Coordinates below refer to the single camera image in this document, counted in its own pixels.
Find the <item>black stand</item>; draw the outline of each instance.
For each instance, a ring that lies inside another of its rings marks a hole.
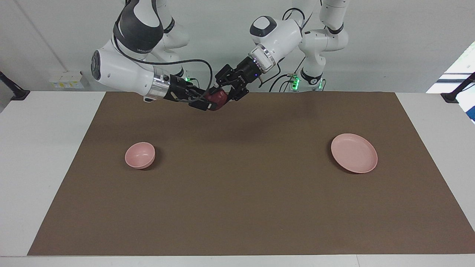
[[[440,94],[447,103],[458,104],[457,95],[462,92],[469,84],[475,81],[475,72],[463,81],[452,93]]]
[[[23,90],[20,86],[18,86],[14,81],[8,79],[3,72],[0,71],[0,80],[10,88],[10,90],[15,94],[11,99],[13,101],[20,101],[25,100],[28,94],[30,93],[29,90]]]

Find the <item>green light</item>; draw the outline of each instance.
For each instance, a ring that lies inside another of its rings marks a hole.
[[[300,83],[300,78],[299,77],[294,77],[294,83],[292,84],[292,90],[297,91],[298,90],[298,85]]]

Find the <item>table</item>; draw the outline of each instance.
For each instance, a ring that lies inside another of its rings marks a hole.
[[[2,266],[472,266],[475,255],[25,257],[104,96],[32,92],[0,114]],[[472,227],[475,125],[439,95],[397,94]]]

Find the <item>brown tablecloth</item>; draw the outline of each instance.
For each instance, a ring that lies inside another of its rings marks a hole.
[[[379,164],[349,173],[331,140]],[[126,166],[136,142],[149,169]],[[29,255],[475,253],[475,233],[392,93],[249,94],[217,112],[107,93]]]

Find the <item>pink bowl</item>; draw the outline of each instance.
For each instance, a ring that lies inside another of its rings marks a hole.
[[[150,143],[136,143],[125,152],[125,162],[127,165],[138,170],[149,167],[154,160],[155,148]]]
[[[332,154],[343,168],[355,173],[367,173],[378,164],[378,154],[373,145],[363,137],[340,134],[332,142]]]

